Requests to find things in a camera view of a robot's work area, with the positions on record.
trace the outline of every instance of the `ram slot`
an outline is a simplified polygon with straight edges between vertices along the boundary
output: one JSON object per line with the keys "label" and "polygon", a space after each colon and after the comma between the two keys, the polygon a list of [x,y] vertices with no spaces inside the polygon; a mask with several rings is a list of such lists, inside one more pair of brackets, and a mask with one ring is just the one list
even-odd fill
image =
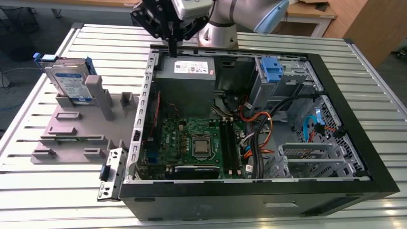
{"label": "ram slot", "polygon": [[223,155],[223,170],[230,175],[236,174],[239,170],[239,159],[236,151],[236,136],[234,131],[234,123],[220,121],[219,123],[220,130],[220,141],[222,141],[222,155]]}

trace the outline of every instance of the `power supply label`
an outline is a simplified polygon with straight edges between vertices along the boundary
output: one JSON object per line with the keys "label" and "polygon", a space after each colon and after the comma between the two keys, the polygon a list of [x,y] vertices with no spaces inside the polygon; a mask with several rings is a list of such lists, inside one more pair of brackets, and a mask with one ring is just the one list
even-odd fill
{"label": "power supply label", "polygon": [[67,96],[71,100],[87,104],[92,100],[92,96],[87,86],[83,83],[81,74],[76,73],[56,73],[56,80],[63,87]]}
{"label": "power supply label", "polygon": [[206,61],[176,61],[175,73],[208,74],[208,62]]}

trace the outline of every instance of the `green circuit board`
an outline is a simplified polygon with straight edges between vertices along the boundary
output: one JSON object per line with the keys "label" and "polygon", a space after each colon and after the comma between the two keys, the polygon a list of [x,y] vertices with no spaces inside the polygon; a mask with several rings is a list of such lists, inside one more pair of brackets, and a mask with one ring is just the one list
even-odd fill
{"label": "green circuit board", "polygon": [[[244,130],[242,121],[234,122],[236,154],[239,154],[239,134]],[[168,118],[163,121],[163,132],[159,152],[147,152],[147,156],[156,157],[149,167],[159,170],[163,166],[206,165],[220,167],[223,171],[222,141],[219,131],[219,119],[206,118]],[[235,178],[224,172],[220,178]]]}

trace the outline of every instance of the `metal table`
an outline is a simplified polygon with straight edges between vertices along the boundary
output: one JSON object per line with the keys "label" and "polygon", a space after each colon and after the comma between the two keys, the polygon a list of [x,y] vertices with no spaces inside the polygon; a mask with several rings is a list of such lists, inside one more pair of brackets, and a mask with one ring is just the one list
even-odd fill
{"label": "metal table", "polygon": [[[251,33],[239,33],[238,38],[243,49],[322,55],[400,193],[327,217],[139,222],[121,202],[96,202],[100,165],[33,165],[29,161],[56,107],[56,89],[43,75],[0,141],[0,228],[407,228],[407,110],[358,48],[342,39]],[[141,28],[85,24],[71,29],[56,54],[89,56],[111,94],[137,94],[149,44],[160,43]],[[196,39],[185,45],[195,46]]]}

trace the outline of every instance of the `cpu socket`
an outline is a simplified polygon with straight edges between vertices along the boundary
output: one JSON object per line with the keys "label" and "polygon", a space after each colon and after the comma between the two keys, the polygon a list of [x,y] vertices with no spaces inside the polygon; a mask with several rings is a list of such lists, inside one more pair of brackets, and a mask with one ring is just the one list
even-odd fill
{"label": "cpu socket", "polygon": [[192,135],[192,156],[210,157],[211,156],[211,136]]}

